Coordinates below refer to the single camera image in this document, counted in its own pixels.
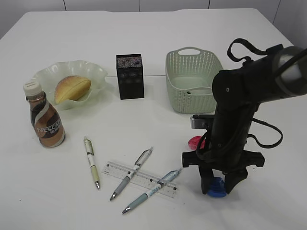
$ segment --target glass bowl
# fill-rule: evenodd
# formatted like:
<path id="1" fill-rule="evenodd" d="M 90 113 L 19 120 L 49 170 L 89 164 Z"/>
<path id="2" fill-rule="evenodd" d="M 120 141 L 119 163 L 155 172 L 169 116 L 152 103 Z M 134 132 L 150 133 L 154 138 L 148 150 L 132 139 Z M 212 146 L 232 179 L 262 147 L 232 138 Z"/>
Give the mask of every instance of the glass bowl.
<path id="1" fill-rule="evenodd" d="M 90 90 L 77 101 L 65 100 L 55 103 L 54 92 L 58 83 L 70 75 L 79 75 L 91 80 Z M 106 86 L 107 71 L 97 64 L 88 61 L 57 62 L 37 72 L 32 79 L 38 81 L 46 93 L 47 99 L 57 110 L 65 110 L 86 104 L 91 98 L 97 96 Z"/>

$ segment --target pen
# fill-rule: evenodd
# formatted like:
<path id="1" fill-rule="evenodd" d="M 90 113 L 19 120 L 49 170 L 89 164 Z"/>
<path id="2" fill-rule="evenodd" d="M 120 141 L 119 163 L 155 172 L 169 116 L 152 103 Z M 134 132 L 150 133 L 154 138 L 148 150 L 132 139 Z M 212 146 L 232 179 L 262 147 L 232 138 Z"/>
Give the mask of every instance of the pen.
<path id="1" fill-rule="evenodd" d="M 139 158 L 136 160 L 136 162 L 134 163 L 134 167 L 133 167 L 133 172 L 128 172 L 127 176 L 125 176 L 125 178 L 121 181 L 121 183 L 119 184 L 119 186 L 115 189 L 114 193 L 112 194 L 110 200 L 113 200 L 115 197 L 117 197 L 121 191 L 124 190 L 124 188 L 126 187 L 126 185 L 130 182 L 130 180 L 134 177 L 135 173 L 140 169 L 140 167 L 145 163 L 145 161 L 149 158 L 149 156 L 151 155 L 151 153 L 153 152 L 153 147 L 151 147 L 148 150 L 145 150 L 140 156 Z"/>
<path id="2" fill-rule="evenodd" d="M 94 183 L 95 183 L 97 189 L 100 189 L 100 181 L 99 181 L 98 171 L 97 171 L 95 161 L 94 161 L 93 146 L 92 146 L 91 141 L 87 137 L 84 137 L 84 145 L 85 145 L 85 150 L 86 150 L 86 153 L 87 153 L 88 162 L 89 162 L 90 167 L 91 167 L 91 173 L 92 173 L 92 176 L 93 176 Z"/>
<path id="3" fill-rule="evenodd" d="M 159 189 L 163 188 L 165 184 L 168 182 L 171 182 L 174 180 L 182 171 L 182 168 L 174 171 L 170 171 L 168 174 L 166 174 L 161 180 L 157 182 L 157 184 L 149 189 L 147 192 L 140 195 L 136 200 L 134 200 L 131 204 L 129 204 L 122 212 L 122 214 L 125 214 L 126 212 L 129 212 L 139 206 L 141 203 L 143 203 L 145 200 L 147 200 L 149 197 L 151 197 L 153 194 L 155 194 Z"/>

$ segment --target white bottle cap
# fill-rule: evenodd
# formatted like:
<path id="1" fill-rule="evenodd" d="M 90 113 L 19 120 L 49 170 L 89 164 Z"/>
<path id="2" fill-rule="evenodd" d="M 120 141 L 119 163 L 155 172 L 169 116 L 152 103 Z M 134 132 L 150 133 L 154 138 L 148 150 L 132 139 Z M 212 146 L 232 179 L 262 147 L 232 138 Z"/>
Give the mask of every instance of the white bottle cap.
<path id="1" fill-rule="evenodd" d="M 26 96 L 35 96 L 43 91 L 42 86 L 35 80 L 24 84 L 24 93 Z"/>

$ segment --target ruler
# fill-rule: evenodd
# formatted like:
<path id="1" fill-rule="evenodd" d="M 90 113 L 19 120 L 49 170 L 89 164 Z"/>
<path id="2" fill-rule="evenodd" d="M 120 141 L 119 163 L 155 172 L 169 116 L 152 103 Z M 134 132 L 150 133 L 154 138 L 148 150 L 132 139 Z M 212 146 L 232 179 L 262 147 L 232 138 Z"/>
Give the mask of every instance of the ruler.
<path id="1" fill-rule="evenodd" d="M 124 179 L 128 172 L 133 172 L 133 171 L 134 171 L 133 169 L 127 168 L 123 165 L 116 164 L 110 161 L 107 162 L 106 166 L 102 170 L 103 173 L 110 176 L 114 176 L 119 179 Z M 138 186 L 150 189 L 159 180 L 160 178 L 137 171 L 130 182 Z M 171 198 L 175 198 L 176 191 L 177 191 L 176 184 L 168 182 L 163 188 L 161 188 L 158 191 L 158 193 L 161 193 Z"/>

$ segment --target pen tip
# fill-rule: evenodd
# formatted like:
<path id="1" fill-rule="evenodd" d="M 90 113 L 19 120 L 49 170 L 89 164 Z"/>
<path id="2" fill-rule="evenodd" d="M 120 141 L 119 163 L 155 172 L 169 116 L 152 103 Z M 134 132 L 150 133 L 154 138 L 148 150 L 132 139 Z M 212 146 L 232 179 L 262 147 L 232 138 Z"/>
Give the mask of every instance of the pen tip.
<path id="1" fill-rule="evenodd" d="M 131 210 L 131 208 L 128 206 L 124 209 L 124 211 L 122 211 L 122 214 L 124 215 L 126 212 L 129 212 Z"/>
<path id="2" fill-rule="evenodd" d="M 99 190 L 100 189 L 100 182 L 96 181 L 95 184 L 96 184 L 97 189 Z"/>
<path id="3" fill-rule="evenodd" d="M 117 195 L 118 195 L 118 194 L 114 192 L 114 193 L 112 194 L 111 198 L 110 198 L 110 201 L 112 201 Z"/>

